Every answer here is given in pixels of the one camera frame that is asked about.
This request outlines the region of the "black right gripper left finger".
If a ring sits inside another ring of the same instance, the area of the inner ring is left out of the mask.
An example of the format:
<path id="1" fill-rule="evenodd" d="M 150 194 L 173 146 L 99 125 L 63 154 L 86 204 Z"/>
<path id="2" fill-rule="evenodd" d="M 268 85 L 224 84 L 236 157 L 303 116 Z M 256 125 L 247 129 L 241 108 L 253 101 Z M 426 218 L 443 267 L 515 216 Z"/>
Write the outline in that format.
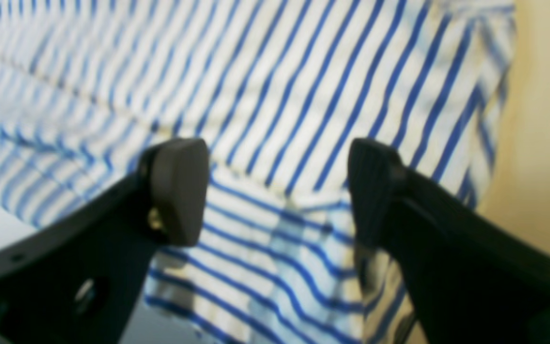
<path id="1" fill-rule="evenodd" d="M 157 249 L 197 244 L 208 176 L 205 141 L 166 141 L 88 204 L 0 249 L 0 344 L 118 343 Z"/>

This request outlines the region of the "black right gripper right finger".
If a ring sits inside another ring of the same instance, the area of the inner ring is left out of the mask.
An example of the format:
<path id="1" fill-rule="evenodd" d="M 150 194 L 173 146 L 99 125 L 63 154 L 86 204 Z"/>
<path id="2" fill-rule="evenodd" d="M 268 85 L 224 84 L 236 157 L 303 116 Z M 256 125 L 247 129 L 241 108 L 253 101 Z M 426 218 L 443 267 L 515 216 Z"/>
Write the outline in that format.
<path id="1" fill-rule="evenodd" d="M 550 256 L 375 140 L 353 140 L 348 177 L 357 254 L 399 264 L 427 342 L 550 344 Z"/>

